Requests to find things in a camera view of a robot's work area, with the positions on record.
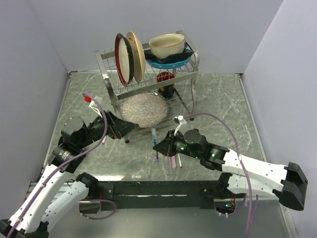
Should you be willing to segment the thick pink marker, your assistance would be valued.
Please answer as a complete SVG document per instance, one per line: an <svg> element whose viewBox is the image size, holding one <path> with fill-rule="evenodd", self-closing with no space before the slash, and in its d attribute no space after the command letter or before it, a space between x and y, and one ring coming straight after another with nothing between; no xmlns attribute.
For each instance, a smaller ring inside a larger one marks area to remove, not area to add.
<svg viewBox="0 0 317 238"><path fill-rule="evenodd" d="M173 169L175 169L175 168L176 168L176 166L177 166L175 156L172 156L172 157L171 157L171 164L172 164L172 168L173 168Z"/></svg>

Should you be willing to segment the white pen with red tip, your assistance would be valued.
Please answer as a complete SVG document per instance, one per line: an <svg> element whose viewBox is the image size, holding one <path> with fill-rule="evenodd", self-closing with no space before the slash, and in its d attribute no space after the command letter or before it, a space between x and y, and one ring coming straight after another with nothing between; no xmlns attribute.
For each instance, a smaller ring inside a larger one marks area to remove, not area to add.
<svg viewBox="0 0 317 238"><path fill-rule="evenodd" d="M177 158L178 158L179 167L182 168L183 166L182 166L181 156L179 153L177 154Z"/></svg>

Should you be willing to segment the slim pink highlighter pen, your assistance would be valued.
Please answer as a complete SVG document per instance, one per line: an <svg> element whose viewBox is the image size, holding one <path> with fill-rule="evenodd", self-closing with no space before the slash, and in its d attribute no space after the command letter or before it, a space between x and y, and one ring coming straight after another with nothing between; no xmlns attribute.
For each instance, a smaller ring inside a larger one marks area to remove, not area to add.
<svg viewBox="0 0 317 238"><path fill-rule="evenodd" d="M173 167L172 167L172 159L171 159L171 157L169 157L169 166L170 166L170 169L172 170Z"/></svg>

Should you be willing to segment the blue pen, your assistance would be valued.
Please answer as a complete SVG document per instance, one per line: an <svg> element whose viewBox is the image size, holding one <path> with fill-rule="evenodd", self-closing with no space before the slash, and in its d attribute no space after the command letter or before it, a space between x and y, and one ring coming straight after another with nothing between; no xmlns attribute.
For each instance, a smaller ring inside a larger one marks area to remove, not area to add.
<svg viewBox="0 0 317 238"><path fill-rule="evenodd" d="M153 143L154 143L154 145L156 145L156 144L157 144L156 129L155 129L155 128L152 128L152 129L151 129L151 132L152 132L152 136L153 136ZM158 154L157 151L155 151L155 156L158 156L158 158L159 158L159 154Z"/></svg>

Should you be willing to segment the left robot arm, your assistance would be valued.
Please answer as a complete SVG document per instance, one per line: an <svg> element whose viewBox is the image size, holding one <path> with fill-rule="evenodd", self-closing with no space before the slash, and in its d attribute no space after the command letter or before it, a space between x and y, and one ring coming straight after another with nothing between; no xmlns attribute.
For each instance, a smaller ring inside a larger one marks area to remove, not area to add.
<svg viewBox="0 0 317 238"><path fill-rule="evenodd" d="M55 195L88 154L87 146L94 142L100 145L106 137L122 139L137 128L137 123L110 111L102 112L89 125L81 117L70 117L40 180L21 207L9 219L1 220L0 233L7 238L47 238L58 220L79 201L100 203L102 186L88 173L78 175L58 199Z"/></svg>

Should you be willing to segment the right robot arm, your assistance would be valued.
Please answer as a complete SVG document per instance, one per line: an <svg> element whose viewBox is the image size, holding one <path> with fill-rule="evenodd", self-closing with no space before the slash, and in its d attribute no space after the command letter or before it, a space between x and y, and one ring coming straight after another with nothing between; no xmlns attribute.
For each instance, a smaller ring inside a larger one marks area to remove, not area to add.
<svg viewBox="0 0 317 238"><path fill-rule="evenodd" d="M220 171L217 189L211 190L216 198L259 195L277 199L295 211L304 209L308 179L296 163L273 164L237 155L233 150L208 142L196 128L184 134L170 130L153 149L167 157L183 154L198 159L207 169Z"/></svg>

